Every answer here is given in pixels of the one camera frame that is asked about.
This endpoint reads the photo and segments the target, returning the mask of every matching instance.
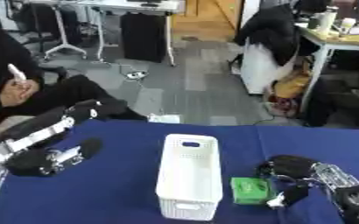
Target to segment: desk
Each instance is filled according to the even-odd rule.
[[[167,54],[170,57],[170,62],[172,66],[175,66],[173,49],[172,49],[172,21],[171,15],[174,13],[180,12],[180,5],[183,4],[182,1],[169,0],[162,1],[158,4],[158,7],[144,7],[141,6],[141,3],[137,2],[128,2],[127,0],[71,0],[71,1],[60,1],[60,0],[27,0],[30,3],[36,4],[48,4],[51,5],[55,11],[56,19],[59,24],[59,30],[61,33],[62,45],[58,45],[53,49],[46,51],[46,58],[50,57],[51,53],[57,52],[62,48],[69,48],[77,52],[83,53],[86,57],[87,53],[73,45],[67,43],[67,36],[64,30],[64,25],[62,22],[62,17],[60,15],[59,7],[61,5],[81,5],[86,7],[98,7],[101,10],[118,10],[118,11],[131,11],[131,12],[141,12],[145,14],[160,15],[166,17],[166,49]],[[102,18],[103,13],[100,11],[100,17],[98,17],[98,33],[99,33],[99,47],[96,53],[96,58],[103,62],[102,51],[104,47],[104,38],[103,38],[103,28],[102,28]]]
[[[165,136],[171,133],[207,135],[219,141],[224,196],[214,223],[341,223],[318,190],[282,211],[234,205],[230,178],[251,176],[255,166],[272,155],[319,159],[359,179],[359,130],[90,121],[58,147],[99,137],[102,151],[52,178],[8,176],[0,191],[0,224],[193,223],[164,219],[158,208],[158,167]]]
[[[344,38],[326,38],[321,36],[319,33],[307,28],[300,27],[301,35],[315,43],[320,47],[320,50],[315,54],[315,62],[313,65],[312,79],[309,83],[309,86],[304,94],[301,104],[301,112],[306,111],[306,106],[309,102],[314,85],[317,80],[320,78],[322,68],[327,62],[327,57],[329,52],[333,50],[343,50],[343,51],[359,51],[359,35],[349,35]]]

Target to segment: table leg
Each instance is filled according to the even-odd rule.
[[[300,107],[301,113],[304,113],[306,111],[307,104],[309,103],[309,99],[313,91],[314,85],[317,83],[317,80],[320,78],[322,68],[324,67],[327,61],[329,50],[330,49],[328,47],[323,45],[315,55],[315,62],[312,71],[312,79],[310,80],[309,86],[307,87],[307,90],[302,99],[302,103]]]
[[[61,35],[61,44],[60,45],[57,45],[55,46],[54,48],[48,50],[45,52],[46,56],[45,58],[46,59],[49,59],[50,58],[50,54],[54,53],[54,52],[57,52],[61,49],[71,49],[71,50],[74,50],[76,52],[79,52],[79,53],[82,53],[83,54],[83,58],[87,58],[87,52],[84,51],[83,49],[77,47],[77,46],[74,46],[74,45],[70,45],[68,42],[67,42],[67,34],[65,33],[65,28],[64,28],[64,21],[62,20],[62,16],[61,16],[61,13],[60,13],[60,10],[59,10],[59,7],[58,6],[53,6],[52,9],[54,10],[54,13],[55,13],[55,17],[57,19],[57,24],[59,26],[59,31],[60,31],[60,35]]]
[[[90,16],[89,16],[89,7],[88,6],[84,6],[84,12],[86,13],[86,22],[87,22],[88,28],[91,29],[91,20],[90,20]]]
[[[103,13],[101,10],[98,11],[99,16],[97,18],[97,24],[98,24],[98,34],[99,34],[99,47],[98,47],[98,52],[96,53],[96,58],[103,62],[104,59],[102,57],[102,53],[103,53],[103,47],[104,47],[104,37],[103,37],[103,26],[102,26],[102,17],[103,17]]]
[[[39,38],[39,54],[43,54],[45,50],[43,49],[43,44],[44,44],[43,43],[43,35],[42,35],[42,31],[40,29],[40,25],[39,25],[39,21],[38,21],[37,5],[35,3],[32,3],[31,9],[32,9],[32,15],[34,16],[35,30],[37,31],[38,38]]]
[[[199,16],[200,0],[196,0],[196,17]]]
[[[189,0],[185,0],[185,17],[187,17],[187,5],[189,4]]]
[[[170,58],[170,65],[175,67],[174,53],[172,49],[172,17],[170,15],[165,17],[165,35],[166,49]]]

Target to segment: shoe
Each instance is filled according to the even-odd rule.
[[[181,123],[179,115],[154,115],[148,116],[148,122],[150,123]]]

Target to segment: bag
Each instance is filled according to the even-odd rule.
[[[275,95],[279,98],[293,99],[302,94],[311,78],[309,67],[309,63],[305,61],[301,69],[294,70],[291,74],[276,82],[273,87]]]
[[[300,70],[274,81],[264,92],[264,105],[273,116],[294,117],[299,104],[296,98],[303,93],[310,81],[309,63],[305,61]]]
[[[270,50],[263,45],[247,44],[243,51],[241,78],[249,94],[262,95],[275,80],[280,80],[292,72],[296,54],[284,66],[279,66]]]

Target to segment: green box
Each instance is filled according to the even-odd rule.
[[[239,205],[262,205],[276,195],[271,182],[263,178],[232,178],[231,188]]]

